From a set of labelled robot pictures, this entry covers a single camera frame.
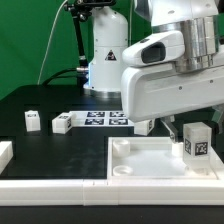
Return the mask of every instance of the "black cable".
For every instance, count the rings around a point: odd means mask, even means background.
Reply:
[[[67,76],[57,76],[57,77],[51,77],[47,80],[45,80],[42,85],[47,86],[49,82],[51,82],[54,79],[66,79],[66,78],[78,78],[78,75],[67,75]]]
[[[218,4],[219,13],[224,13],[224,0],[220,0]]]
[[[62,75],[62,74],[65,74],[65,73],[68,73],[68,72],[76,72],[76,69],[75,68],[68,68],[68,69],[64,69],[60,72],[57,72],[55,73],[54,75],[52,75],[50,78],[48,78],[47,80],[45,80],[42,85],[47,85],[51,80],[53,80],[54,78]]]

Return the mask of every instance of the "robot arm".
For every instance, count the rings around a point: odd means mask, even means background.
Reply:
[[[121,75],[126,68],[122,52],[128,44],[126,18],[109,6],[116,0],[75,0],[67,5],[75,25],[79,63],[77,72],[83,77],[84,93],[103,98],[120,98]],[[92,16],[94,57],[88,63],[81,36],[79,22]]]
[[[220,2],[135,3],[139,14],[151,18],[153,33],[123,52],[129,65],[121,82],[126,116],[140,122],[223,104],[224,49],[217,29]],[[140,10],[144,4],[148,11]]]

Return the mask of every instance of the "small white block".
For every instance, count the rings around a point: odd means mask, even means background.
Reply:
[[[154,128],[155,120],[134,123],[134,134],[147,136]]]
[[[211,133],[202,122],[184,125],[183,161],[190,169],[210,167]]]
[[[25,112],[26,130],[27,131],[40,131],[40,117],[38,111]]]
[[[178,158],[183,157],[183,142],[172,144],[172,155]]]
[[[53,133],[65,134],[72,128],[72,113],[62,113],[52,120]]]
[[[13,157],[12,142],[0,142],[0,174]]]

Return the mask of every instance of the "green screen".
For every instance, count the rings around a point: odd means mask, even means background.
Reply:
[[[19,86],[37,84],[52,24],[62,0],[0,1],[0,99]],[[113,7],[130,21],[131,0]],[[224,34],[223,16],[220,31]],[[150,24],[133,13],[131,43],[150,34]],[[81,24],[85,52],[93,57],[91,19]],[[44,67],[43,82],[55,72],[78,65],[77,42],[70,13],[61,11]],[[52,84],[75,84],[75,79]]]

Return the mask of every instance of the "table surface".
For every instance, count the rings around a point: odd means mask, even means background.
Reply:
[[[0,101],[0,141],[13,141],[14,158],[0,179],[105,179],[108,137],[131,137],[133,127],[78,127],[52,133],[51,121],[62,112],[121,110],[119,99],[83,96],[75,86],[24,86]],[[24,112],[38,110],[41,131],[27,133]],[[178,115],[175,125],[208,121],[211,110]],[[153,136],[168,136],[156,122]],[[223,158],[223,135],[213,145]],[[2,223],[223,223],[223,206],[47,206],[1,207]]]

